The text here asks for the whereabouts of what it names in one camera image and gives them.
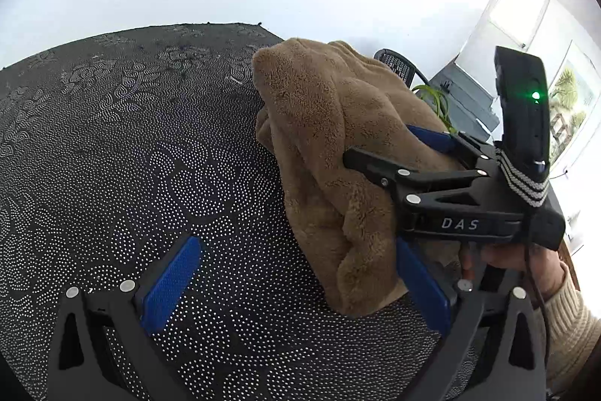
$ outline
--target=sweater sleeve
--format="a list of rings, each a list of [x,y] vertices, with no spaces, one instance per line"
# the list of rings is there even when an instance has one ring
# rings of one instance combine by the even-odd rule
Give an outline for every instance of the sweater sleeve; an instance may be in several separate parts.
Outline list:
[[[601,335],[601,322],[584,305],[576,290],[568,267],[562,263],[564,283],[545,303],[549,319],[551,343],[547,365],[547,385],[553,393],[565,391],[593,351]],[[543,315],[534,312],[542,345],[545,344]]]

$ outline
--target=metal pin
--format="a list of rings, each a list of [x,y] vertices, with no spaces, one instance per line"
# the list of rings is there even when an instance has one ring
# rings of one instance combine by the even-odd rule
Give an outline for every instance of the metal pin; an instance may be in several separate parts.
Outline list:
[[[73,299],[78,294],[79,294],[79,289],[77,287],[73,286],[73,287],[70,287],[69,289],[67,289],[66,296],[69,299]]]
[[[415,194],[407,194],[405,196],[405,199],[407,200],[408,203],[411,203],[411,204],[421,203],[421,198],[419,196],[416,196]]]
[[[121,292],[128,293],[130,291],[133,291],[135,287],[136,283],[133,282],[131,279],[127,279],[121,283],[119,289],[121,289]]]
[[[524,290],[523,287],[514,287],[513,288],[513,295],[516,296],[516,298],[518,299],[526,299],[526,291]]]
[[[464,293],[469,293],[474,289],[474,284],[468,279],[459,279],[457,281],[457,288]]]

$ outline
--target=person's arm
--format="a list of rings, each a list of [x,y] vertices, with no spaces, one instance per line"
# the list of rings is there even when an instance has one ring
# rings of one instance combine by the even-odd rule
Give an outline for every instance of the person's arm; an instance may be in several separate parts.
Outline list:
[[[482,259],[500,269],[525,270],[524,245],[489,245],[483,248]],[[469,278],[473,275],[473,262],[466,251],[461,255],[461,262],[464,276]],[[547,384],[553,393],[561,393],[569,387],[597,344],[601,322],[585,306],[557,252],[534,247],[530,263],[534,280],[545,301],[551,332]],[[530,290],[528,293],[531,298],[534,297]],[[534,313],[541,345],[544,345],[545,326],[540,308]]]

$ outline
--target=blue pad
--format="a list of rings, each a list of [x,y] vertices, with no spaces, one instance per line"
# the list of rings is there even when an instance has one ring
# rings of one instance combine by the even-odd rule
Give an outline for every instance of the blue pad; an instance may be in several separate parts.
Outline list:
[[[420,254],[401,237],[397,238],[397,274],[407,286],[428,328],[443,337],[448,335],[451,331],[449,299],[420,259]]]
[[[147,335],[161,331],[198,270],[202,246],[190,237],[143,299],[142,328]]]
[[[446,133],[433,132],[432,130],[426,130],[419,126],[407,125],[407,128],[411,133],[416,135],[422,143],[428,145],[432,150],[436,150],[440,153],[449,153],[455,148],[455,141],[451,138],[451,135]]]

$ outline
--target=brown fleece blanket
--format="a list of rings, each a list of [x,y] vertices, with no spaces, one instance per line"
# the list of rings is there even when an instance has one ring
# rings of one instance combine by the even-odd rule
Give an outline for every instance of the brown fleece blanket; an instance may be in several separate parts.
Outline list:
[[[386,65],[344,42],[292,38],[252,58],[265,107],[258,141],[279,165],[288,221],[328,304],[351,316],[373,313],[406,293],[395,270],[390,195],[346,169],[350,146],[418,170],[461,168],[405,126],[445,126]],[[458,244],[424,242],[431,258],[456,260]]]

